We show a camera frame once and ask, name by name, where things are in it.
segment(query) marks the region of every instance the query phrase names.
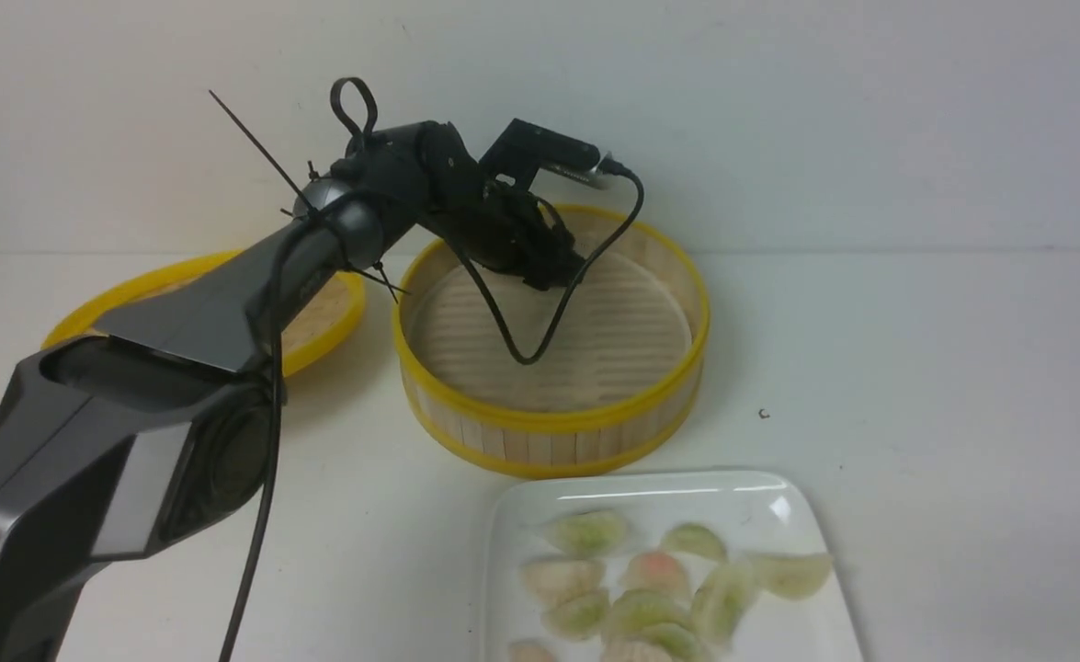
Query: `table surface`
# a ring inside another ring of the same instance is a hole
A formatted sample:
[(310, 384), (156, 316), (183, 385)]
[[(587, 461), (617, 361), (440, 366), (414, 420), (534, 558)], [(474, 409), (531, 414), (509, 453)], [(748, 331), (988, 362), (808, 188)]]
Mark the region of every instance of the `table surface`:
[[(0, 398), (62, 315), (179, 257), (0, 255)], [(698, 264), (699, 403), (625, 471), (795, 482), (868, 659), (1080, 659), (1080, 253)], [(389, 310), (368, 289), (355, 335), (291, 382), (238, 661), (473, 658), (485, 527), (514, 479), (418, 428)], [(255, 503), (92, 579), (62, 661), (216, 659)]]

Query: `shrimp dumpling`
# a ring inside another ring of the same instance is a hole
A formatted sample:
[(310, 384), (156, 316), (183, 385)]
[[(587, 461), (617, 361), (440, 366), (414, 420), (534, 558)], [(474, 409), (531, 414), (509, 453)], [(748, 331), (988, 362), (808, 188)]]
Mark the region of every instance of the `shrimp dumpling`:
[(553, 607), (543, 614), (543, 627), (564, 640), (586, 640), (602, 629), (609, 611), (609, 590), (597, 590)]
[(544, 528), (544, 538), (557, 550), (578, 558), (609, 554), (629, 533), (629, 523), (613, 511), (562, 516)]
[(712, 529), (702, 524), (679, 524), (662, 536), (662, 550), (694, 554), (710, 560), (728, 560), (728, 548)]
[(593, 591), (604, 575), (604, 563), (575, 558), (532, 560), (519, 570), (523, 585), (544, 607), (558, 607)]
[(707, 644), (727, 646), (758, 592), (748, 560), (720, 563), (694, 592), (690, 606), (694, 632)]
[(627, 590), (658, 591), (675, 599), (690, 599), (690, 578), (674, 556), (665, 552), (637, 554), (629, 562), (620, 583)]

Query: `square plate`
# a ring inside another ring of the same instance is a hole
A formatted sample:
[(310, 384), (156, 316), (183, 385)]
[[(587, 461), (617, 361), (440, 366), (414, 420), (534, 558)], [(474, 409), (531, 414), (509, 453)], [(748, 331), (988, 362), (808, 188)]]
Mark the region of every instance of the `square plate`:
[[(570, 644), (544, 632), (542, 608), (519, 583), (519, 568), (534, 558), (557, 554), (540, 536), (556, 516), (615, 509), (632, 525), (631, 540), (607, 557), (610, 598), (619, 597), (619, 578), (633, 554), (657, 548), (662, 535), (679, 523), (700, 523), (724, 538), (729, 552), (755, 550), (781, 554), (825, 552), (818, 519), (796, 486), (761, 471), (653, 473), (565, 481), (540, 481), (511, 487), (498, 499), (486, 537), (482, 596), (482, 662), (505, 661), (511, 641), (538, 640), (558, 662), (590, 662), (602, 657), (602, 638)], [(699, 587), (713, 566), (678, 554)], [(716, 662), (740, 659), (805, 659), (809, 662), (861, 662), (862, 651), (847, 611), (837, 575), (801, 603), (762, 592), (737, 630), (730, 651)]]

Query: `yellow steamer rim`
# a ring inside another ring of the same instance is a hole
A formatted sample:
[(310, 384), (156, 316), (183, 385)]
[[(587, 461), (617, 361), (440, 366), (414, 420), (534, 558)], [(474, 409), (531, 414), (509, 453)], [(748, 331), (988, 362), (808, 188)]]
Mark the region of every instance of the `yellow steamer rim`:
[[(624, 220), (622, 214), (592, 206), (557, 205), (557, 210), (579, 238), (578, 229), (586, 222), (611, 231)], [(650, 454), (686, 420), (698, 393), (712, 322), (702, 276), (686, 252), (642, 222), (633, 224), (606, 255), (610, 253), (648, 268), (669, 291), (687, 320), (690, 344), (677, 365), (652, 387), (626, 400), (578, 411), (508, 409), (470, 397), (431, 374), (410, 348), (406, 326), (413, 324), (418, 301), (437, 282), (438, 269), (451, 269), (448, 265), (456, 258), (438, 240), (414, 260), (401, 285), (419, 294), (402, 297), (393, 308), (393, 340), (409, 407), (444, 448), (483, 469), (522, 478), (593, 476)], [(528, 347), (522, 351), (528, 353)]]
[[(213, 253), (154, 269), (98, 294), (66, 315), (42, 343), (42, 349), (86, 334), (107, 310), (178, 289), (212, 271), (241, 251)], [(355, 273), (337, 273), (288, 324), (282, 334), (282, 373), (288, 377), (315, 363), (341, 343), (364, 313), (364, 282)]]

